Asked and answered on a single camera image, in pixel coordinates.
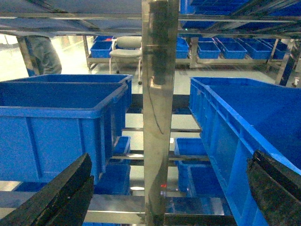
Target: metal shelf rail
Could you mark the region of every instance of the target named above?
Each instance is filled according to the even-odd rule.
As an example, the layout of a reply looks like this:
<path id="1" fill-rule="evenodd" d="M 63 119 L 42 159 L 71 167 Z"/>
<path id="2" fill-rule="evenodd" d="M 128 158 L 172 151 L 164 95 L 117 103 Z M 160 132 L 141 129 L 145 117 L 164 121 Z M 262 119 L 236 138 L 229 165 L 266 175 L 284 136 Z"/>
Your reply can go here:
<path id="1" fill-rule="evenodd" d="M 108 58 L 94 58 L 91 56 L 89 52 L 89 47 L 88 47 L 88 42 L 87 42 L 87 37 L 83 36 L 83 42 L 84 42 L 84 49 L 86 53 L 86 61 L 87 61 L 87 67 L 89 70 L 93 70 L 97 64 L 108 64 L 109 59 Z M 193 42 L 192 43 L 192 48 L 191 49 L 197 49 L 198 47 L 198 42 Z M 123 59 L 120 61 L 121 63 L 138 63 L 137 60 L 134 59 Z M 281 60 L 273 60 L 273 55 L 271 55 L 271 58 L 269 61 L 267 60 L 257 60 L 257 59 L 251 59 L 250 57 L 245 58 L 245 59 L 224 59 L 224 58 L 219 58 L 219 59 L 200 59 L 198 58 L 197 52 L 196 51 L 191 51 L 190 57 L 187 59 L 176 59 L 175 63 L 176 65 L 189 65 L 190 68 L 197 68 L 200 65 L 206 64 L 206 65 L 262 65 L 262 64 L 267 64 L 269 66 L 271 65 L 279 65 L 281 64 Z"/>
<path id="2" fill-rule="evenodd" d="M 266 16 L 267 12 L 275 11 L 298 2 L 297 0 L 251 0 L 237 12 L 229 16 L 178 15 L 178 0 L 143 0 L 142 14 L 71 14 L 57 9 L 48 8 L 52 13 L 8 13 L 0 12 L 1 19 L 14 18 L 52 18 L 58 20 L 76 20 L 87 26 L 85 31 L 75 31 L 69 28 L 10 28 L 2 27 L 0 32 L 55 32 L 57 35 L 103 35 L 124 33 L 123 29 L 100 29 L 85 20 L 128 19 L 143 21 L 141 29 L 130 29 L 127 33 L 143 36 L 143 137 L 145 196 L 110 196 L 94 195 L 86 222 L 106 222 L 123 224 L 152 225 L 235 225 L 232 216 L 223 213 L 207 215 L 199 208 L 197 198 L 174 198 L 166 196 L 166 180 L 168 160 L 175 160 L 168 155 L 171 132 L 171 115 L 173 109 L 173 86 L 175 66 L 175 46 L 177 33 L 192 37 L 192 59 L 189 64 L 194 67 L 196 59 L 197 37 L 247 37 L 247 38 L 301 38 L 301 17 Z M 216 21 L 209 29 L 178 30 L 180 21 Z M 282 23 L 270 27 L 248 31 L 237 29 L 242 23 Z M 29 56 L 26 43 L 20 43 L 26 67 L 35 72 L 35 64 Z M 278 77 L 289 76 L 287 67 L 292 67 L 291 55 L 293 41 L 288 45 L 288 51 Z M 133 156 L 122 158 L 135 159 Z M 195 156 L 180 156 L 180 159 L 195 159 Z M 32 196 L 32 193 L 0 192 L 0 218 Z"/>

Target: chair leg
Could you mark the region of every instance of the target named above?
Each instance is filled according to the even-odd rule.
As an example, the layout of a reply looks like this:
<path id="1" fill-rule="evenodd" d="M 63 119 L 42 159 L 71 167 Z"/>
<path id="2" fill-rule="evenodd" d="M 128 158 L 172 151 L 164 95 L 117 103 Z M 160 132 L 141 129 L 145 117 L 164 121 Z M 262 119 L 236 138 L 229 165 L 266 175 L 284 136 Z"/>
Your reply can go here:
<path id="1" fill-rule="evenodd" d="M 141 85 L 142 81 L 141 81 L 141 59 L 139 59 L 139 63 L 138 63 L 138 84 Z"/>
<path id="2" fill-rule="evenodd" d="M 109 69 L 110 69 L 110 74 L 112 74 L 111 62 L 112 62 L 112 57 L 110 57 L 110 59 L 109 59 Z"/>
<path id="3" fill-rule="evenodd" d="M 119 67 L 118 67 L 117 59 L 114 58 L 114 60 L 115 60 L 115 64 L 116 64 L 116 67 L 117 67 L 116 73 L 119 74 L 119 73 L 120 73 L 120 69 L 119 69 Z"/>

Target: blue plastic bin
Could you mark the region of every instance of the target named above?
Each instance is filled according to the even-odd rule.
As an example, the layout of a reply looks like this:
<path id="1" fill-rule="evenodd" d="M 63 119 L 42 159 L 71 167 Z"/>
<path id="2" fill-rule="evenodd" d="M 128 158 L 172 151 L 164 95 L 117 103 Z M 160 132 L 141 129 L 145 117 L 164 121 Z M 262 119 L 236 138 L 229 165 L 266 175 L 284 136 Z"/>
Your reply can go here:
<path id="1" fill-rule="evenodd" d="M 301 174 L 301 89 L 194 82 L 202 141 L 238 226 L 267 226 L 250 193 L 246 160 L 261 150 Z"/>
<path id="2" fill-rule="evenodd" d="M 204 128 L 206 126 L 205 118 L 202 118 L 204 114 L 204 108 L 201 104 L 201 100 L 203 100 L 203 93 L 199 92 L 201 89 L 201 84 L 207 86 L 215 86 L 215 85 L 224 85 L 231 87 L 239 87 L 239 86 L 255 86 L 255 87 L 274 87 L 273 84 L 261 82 L 253 79 L 245 79 L 245 78 L 208 78 L 208 77 L 193 77 L 190 80 L 190 101 L 189 101 L 189 109 L 192 115 L 195 117 L 199 125 Z"/>
<path id="3" fill-rule="evenodd" d="M 100 36 L 97 36 L 94 39 L 94 42 L 96 42 L 96 41 L 111 41 L 114 38 L 115 38 L 114 36 L 100 35 Z"/>
<path id="4" fill-rule="evenodd" d="M 242 42 L 241 45 L 248 51 L 252 59 L 268 60 L 272 53 L 272 48 L 262 42 Z"/>
<path id="5" fill-rule="evenodd" d="M 200 59 L 217 59 L 221 51 L 214 42 L 199 42 L 198 57 Z"/>
<path id="6" fill-rule="evenodd" d="M 217 42 L 223 43 L 223 42 L 236 42 L 235 39 L 232 38 L 214 38 Z"/>
<path id="7" fill-rule="evenodd" d="M 175 155 L 207 155 L 200 138 L 176 138 L 174 146 Z M 179 177 L 178 186 L 181 192 L 187 192 L 188 187 L 188 167 L 200 164 L 208 165 L 205 161 L 175 161 L 178 166 Z"/>
<path id="8" fill-rule="evenodd" d="M 246 49 L 237 42 L 222 43 L 219 47 L 226 59 L 244 59 L 246 56 Z"/>
<path id="9" fill-rule="evenodd" d="M 250 42 L 260 42 L 259 39 L 243 39 L 243 38 L 237 39 L 237 41 L 238 41 L 239 43 L 242 43 L 242 42 L 246 42 L 246 43 L 250 43 Z"/>
<path id="10" fill-rule="evenodd" d="M 98 184 L 94 185 L 94 194 L 129 195 L 130 193 L 129 165 L 107 165 L 106 172 Z M 38 192 L 47 183 L 24 182 L 14 189 L 15 192 Z"/>
<path id="11" fill-rule="evenodd" d="M 267 46 L 270 46 L 271 48 L 274 47 L 274 44 L 275 42 L 269 42 L 267 40 L 262 40 L 262 42 L 264 44 L 266 44 Z M 285 53 L 286 53 L 286 49 L 287 49 L 287 45 L 282 43 L 282 42 L 278 42 L 277 46 L 276 46 L 276 49 L 275 49 L 275 53 L 274 53 L 274 59 L 277 59 L 277 60 L 281 60 L 283 59 Z"/>
<path id="12" fill-rule="evenodd" d="M 90 49 L 92 58 L 110 58 L 111 41 L 96 41 Z"/>
<path id="13" fill-rule="evenodd" d="M 275 53 L 274 53 L 274 59 L 282 60 L 285 56 L 286 49 L 287 49 L 286 44 L 284 44 L 282 42 L 278 42 L 276 49 L 275 49 Z"/>
<path id="14" fill-rule="evenodd" d="M 132 103 L 132 75 L 127 74 L 46 74 L 31 76 L 15 81 L 34 81 L 34 82 L 100 82 L 100 83 L 119 83 L 128 85 L 127 90 L 127 108 Z"/>
<path id="15" fill-rule="evenodd" d="M 188 167 L 187 197 L 225 197 L 211 164 Z"/>
<path id="16" fill-rule="evenodd" d="M 186 59 L 188 57 L 189 46 L 185 39 L 177 38 L 177 48 L 175 58 Z"/>
<path id="17" fill-rule="evenodd" d="M 188 167 L 187 197 L 198 197 L 204 214 L 215 215 L 213 206 L 226 216 L 232 215 L 222 188 L 211 165 Z"/>
<path id="18" fill-rule="evenodd" d="M 113 154 L 128 154 L 131 152 L 131 137 L 128 136 L 122 136 L 119 138 L 119 141 L 116 145 L 116 147 L 113 150 Z M 111 159 L 110 163 L 114 164 L 129 164 L 131 162 L 130 159 Z"/>
<path id="19" fill-rule="evenodd" d="M 270 15 L 271 16 L 301 16 L 301 2 L 285 7 Z"/>
<path id="20" fill-rule="evenodd" d="M 203 14 L 203 15 L 229 15 L 230 11 L 205 11 L 196 9 L 193 14 Z M 212 26 L 215 22 L 213 21 L 187 21 L 182 23 L 183 28 L 208 28 Z"/>
<path id="21" fill-rule="evenodd" d="M 269 43 L 269 44 L 274 45 L 276 39 L 260 39 L 260 41 L 263 42 L 263 43 Z"/>
<path id="22" fill-rule="evenodd" d="M 0 180 L 49 182 L 83 153 L 95 183 L 125 117 L 127 85 L 0 83 Z"/>
<path id="23" fill-rule="evenodd" d="M 203 38 L 203 37 L 199 37 L 198 41 L 201 41 L 201 42 L 204 42 L 204 41 L 214 42 L 213 38 Z"/>
<path id="24" fill-rule="evenodd" d="M 130 193 L 130 171 L 127 164 L 109 164 L 94 186 L 94 194 L 129 195 Z"/>

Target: blue storage crate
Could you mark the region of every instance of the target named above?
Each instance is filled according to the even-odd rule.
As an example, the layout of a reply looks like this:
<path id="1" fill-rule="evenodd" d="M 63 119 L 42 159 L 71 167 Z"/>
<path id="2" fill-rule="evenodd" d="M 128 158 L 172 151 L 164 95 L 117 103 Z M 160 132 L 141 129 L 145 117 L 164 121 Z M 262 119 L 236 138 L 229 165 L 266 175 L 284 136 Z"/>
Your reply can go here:
<path id="1" fill-rule="evenodd" d="M 185 39 L 177 38 L 177 48 L 175 58 L 186 59 L 189 53 L 189 46 Z"/>
<path id="2" fill-rule="evenodd" d="M 211 21 L 185 21 L 182 23 L 183 29 L 205 29 L 211 27 L 215 22 Z"/>
<path id="3" fill-rule="evenodd" d="M 222 43 L 219 47 L 226 59 L 244 59 L 246 56 L 246 49 L 237 42 Z"/>
<path id="4" fill-rule="evenodd" d="M 111 41 L 96 41 L 90 49 L 92 58 L 110 58 Z"/>
<path id="5" fill-rule="evenodd" d="M 203 38 L 203 37 L 199 37 L 198 41 L 200 41 L 200 42 L 205 42 L 205 41 L 214 42 L 213 38 Z"/>
<path id="6" fill-rule="evenodd" d="M 188 167 L 187 197 L 225 197 L 211 164 Z"/>
<path id="7" fill-rule="evenodd" d="M 175 155 L 207 155 L 200 138 L 176 138 L 174 141 Z M 187 192 L 188 186 L 188 167 L 200 164 L 210 164 L 205 161 L 175 161 L 178 166 L 179 177 L 178 186 L 181 192 Z"/>
<path id="8" fill-rule="evenodd" d="M 301 2 L 285 7 L 270 16 L 301 16 Z"/>
<path id="9" fill-rule="evenodd" d="M 260 41 L 263 42 L 263 43 L 269 43 L 269 44 L 274 45 L 276 39 L 260 39 Z"/>
<path id="10" fill-rule="evenodd" d="M 233 12 L 236 8 L 238 8 L 240 5 L 239 4 L 233 4 L 233 5 L 191 5 L 191 6 L 195 6 L 197 8 L 197 10 L 199 11 L 222 11 L 222 12 Z"/>
<path id="11" fill-rule="evenodd" d="M 194 83 L 204 147 L 238 226 L 267 226 L 249 189 L 246 160 L 261 150 L 301 174 L 301 89 Z"/>
<path id="12" fill-rule="evenodd" d="M 248 51 L 252 59 L 268 60 L 272 53 L 272 48 L 262 42 L 242 42 L 241 45 Z"/>
<path id="13" fill-rule="evenodd" d="M 282 42 L 278 42 L 274 53 L 274 59 L 282 60 L 285 56 L 286 50 L 287 45 Z"/>
<path id="14" fill-rule="evenodd" d="M 229 11 L 236 10 L 239 6 L 241 6 L 244 2 L 247 2 L 247 0 L 243 1 L 235 1 L 235 0 L 189 0 L 191 6 L 197 6 L 197 7 L 209 7 L 209 6 L 220 6 L 220 7 L 227 7 L 229 8 Z"/>
<path id="15" fill-rule="evenodd" d="M 216 40 L 216 42 L 220 42 L 220 43 L 223 43 L 223 42 L 236 42 L 236 40 L 232 39 L 232 38 L 217 38 L 217 37 L 215 37 L 214 39 Z"/>
<path id="16" fill-rule="evenodd" d="M 22 79 L 10 80 L 15 81 L 34 81 L 34 82 L 100 82 L 100 83 L 119 83 L 128 85 L 127 90 L 127 108 L 132 103 L 132 75 L 126 74 L 46 74 L 31 76 Z"/>
<path id="17" fill-rule="evenodd" d="M 181 14 L 194 14 L 195 7 L 190 5 L 188 0 L 180 0 Z"/>
<path id="18" fill-rule="evenodd" d="M 200 59 L 217 59 L 221 51 L 214 42 L 199 42 L 198 57 Z"/>
<path id="19" fill-rule="evenodd" d="M 238 41 L 239 43 L 243 43 L 243 42 L 245 42 L 245 43 L 250 43 L 250 42 L 260 42 L 259 39 L 243 39 L 243 38 L 237 39 L 237 41 Z"/>
<path id="20" fill-rule="evenodd" d="M 121 131 L 127 85 L 0 83 L 0 180 L 49 182 L 89 153 L 95 183 Z"/>
<path id="21" fill-rule="evenodd" d="M 116 147 L 113 150 L 113 154 L 130 153 L 131 152 L 130 141 L 131 141 L 131 137 L 128 137 L 128 136 L 120 137 Z M 110 160 L 110 163 L 114 163 L 114 164 L 129 164 L 130 162 L 131 162 L 130 159 L 111 159 Z"/>
<path id="22" fill-rule="evenodd" d="M 129 195 L 131 167 L 127 164 L 109 164 L 94 186 L 94 194 Z"/>
<path id="23" fill-rule="evenodd" d="M 275 42 L 268 42 L 267 40 L 263 40 L 262 42 L 267 46 L 270 46 L 271 48 L 273 48 L 275 44 Z M 286 49 L 287 49 L 287 45 L 279 41 L 276 46 L 273 59 L 282 60 L 283 57 L 285 56 Z"/>
<path id="24" fill-rule="evenodd" d="M 188 192 L 187 197 L 198 197 L 204 214 L 216 215 L 215 208 L 225 216 L 231 216 L 231 210 L 216 178 L 211 165 L 188 167 Z"/>
<path id="25" fill-rule="evenodd" d="M 230 13 L 231 11 L 207 11 L 207 10 L 199 10 L 198 8 L 196 8 L 194 11 L 194 14 L 203 14 L 203 15 L 229 15 Z"/>
<path id="26" fill-rule="evenodd" d="M 131 167 L 126 164 L 109 164 L 98 184 L 94 185 L 94 194 L 129 195 Z M 47 183 L 23 182 L 15 192 L 38 192 Z"/>
<path id="27" fill-rule="evenodd" d="M 203 100 L 203 93 L 199 92 L 201 84 L 205 84 L 207 86 L 212 85 L 224 85 L 224 86 L 255 86 L 255 87 L 274 87 L 273 84 L 261 82 L 253 79 L 245 79 L 245 78 L 207 78 L 207 77 L 193 77 L 191 78 L 191 86 L 190 86 L 190 101 L 189 101 L 189 109 L 197 120 L 199 125 L 204 128 L 206 126 L 206 122 L 202 121 L 205 118 L 202 118 L 204 115 L 204 108 L 201 104 L 201 100 Z"/>
<path id="28" fill-rule="evenodd" d="M 114 36 L 107 36 L 107 35 L 100 35 L 100 36 L 97 36 L 93 42 L 96 42 L 96 41 L 112 41 L 112 39 L 114 39 L 115 37 Z"/>

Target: chair backrest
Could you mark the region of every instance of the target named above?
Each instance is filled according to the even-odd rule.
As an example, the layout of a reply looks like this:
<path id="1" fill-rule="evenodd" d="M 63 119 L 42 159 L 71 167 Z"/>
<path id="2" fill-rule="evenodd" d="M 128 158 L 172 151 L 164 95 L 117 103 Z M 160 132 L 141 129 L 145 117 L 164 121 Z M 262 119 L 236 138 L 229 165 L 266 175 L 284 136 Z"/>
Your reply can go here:
<path id="1" fill-rule="evenodd" d="M 141 42 L 141 36 L 123 36 L 116 40 L 117 45 L 121 48 L 140 48 Z"/>

